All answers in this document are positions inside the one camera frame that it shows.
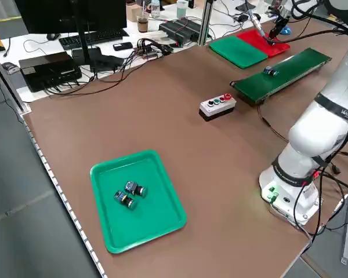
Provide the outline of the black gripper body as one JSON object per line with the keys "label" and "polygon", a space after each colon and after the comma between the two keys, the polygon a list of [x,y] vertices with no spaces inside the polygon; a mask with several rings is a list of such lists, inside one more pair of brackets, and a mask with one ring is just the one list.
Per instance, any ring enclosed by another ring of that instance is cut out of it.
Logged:
{"label": "black gripper body", "polygon": [[282,29],[288,24],[290,20],[290,16],[282,17],[278,16],[275,21],[274,32],[281,32]]}

